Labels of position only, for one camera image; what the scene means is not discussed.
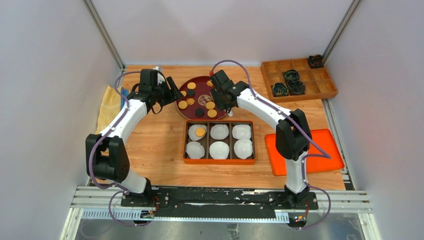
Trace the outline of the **dark red round plate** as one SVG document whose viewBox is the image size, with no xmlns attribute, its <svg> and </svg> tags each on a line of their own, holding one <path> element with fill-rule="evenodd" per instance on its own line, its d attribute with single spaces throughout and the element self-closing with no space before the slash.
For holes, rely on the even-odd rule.
<svg viewBox="0 0 424 240">
<path fill-rule="evenodd" d="M 176 102 L 176 108 L 179 111 L 179 113 L 181 115 L 183 115 L 185 118 L 189 119 L 189 120 L 220 120 L 222 119 L 224 116 L 227 115 L 227 113 L 224 110 L 218 110 L 218 108 L 215 106 L 214 110 L 217 111 L 217 116 L 215 118 L 209 118 L 207 115 L 208 109 L 206 109 L 205 105 L 207 102 L 214 102 L 212 94 L 211 94 L 211 89 L 213 87 L 209 87 L 207 86 L 207 81 L 210 80 L 209 76 L 198 76 L 198 77 L 194 77 L 188 81 L 186 81 L 185 83 L 183 83 L 181 85 L 181 87 L 179 88 L 179 91 L 182 94 L 185 94 L 183 99 L 177 100 Z M 196 83 L 196 88 L 195 90 L 195 96 L 194 97 L 187 97 L 187 84 L 190 82 L 194 82 Z M 188 98 L 193 98 L 195 100 L 194 105 L 189 105 L 187 107 L 187 109 L 181 110 L 178 107 L 178 103 L 180 101 L 186 101 Z M 196 117 L 195 115 L 195 110 L 197 108 L 203 108 L 205 113 L 203 117 Z"/>
</svg>

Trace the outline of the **metal tongs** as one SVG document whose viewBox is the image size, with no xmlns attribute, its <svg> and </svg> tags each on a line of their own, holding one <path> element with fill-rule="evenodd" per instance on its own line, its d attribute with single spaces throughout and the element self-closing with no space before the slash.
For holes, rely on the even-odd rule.
<svg viewBox="0 0 424 240">
<path fill-rule="evenodd" d="M 228 108 L 227 110 L 226 110 L 226 114 L 229 116 L 229 117 L 232 117 L 234 114 L 233 114 L 233 110 L 232 110 L 232 108 L 230 107 L 230 108 Z"/>
</svg>

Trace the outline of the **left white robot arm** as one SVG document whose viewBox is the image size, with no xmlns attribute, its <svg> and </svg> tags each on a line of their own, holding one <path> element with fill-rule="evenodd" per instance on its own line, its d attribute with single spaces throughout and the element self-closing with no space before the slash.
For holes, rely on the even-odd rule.
<svg viewBox="0 0 424 240">
<path fill-rule="evenodd" d="M 130 167 L 125 144 L 132 131 L 154 105 L 169 105 L 183 98 L 172 77 L 165 77 L 161 67 L 138 71 L 139 83 L 128 95 L 118 90 L 119 76 L 114 91 L 124 100 L 116 117 L 98 134 L 89 134 L 85 140 L 86 171 L 92 182 L 100 189 L 118 187 L 125 195 L 134 194 L 140 206 L 153 201 L 151 181 Z"/>
</svg>

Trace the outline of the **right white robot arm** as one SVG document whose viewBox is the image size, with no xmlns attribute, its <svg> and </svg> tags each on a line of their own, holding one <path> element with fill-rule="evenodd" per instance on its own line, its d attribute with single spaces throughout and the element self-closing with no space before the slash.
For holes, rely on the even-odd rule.
<svg viewBox="0 0 424 240">
<path fill-rule="evenodd" d="M 218 110 L 229 112 L 235 107 L 247 110 L 275 130 L 275 148 L 286 166 L 286 204 L 292 209 L 301 207 L 310 191 L 301 160 L 308 153 L 312 138 L 305 113 L 275 104 L 246 82 L 234 83 L 223 70 L 210 71 L 209 75 L 213 85 L 210 92 Z"/>
</svg>

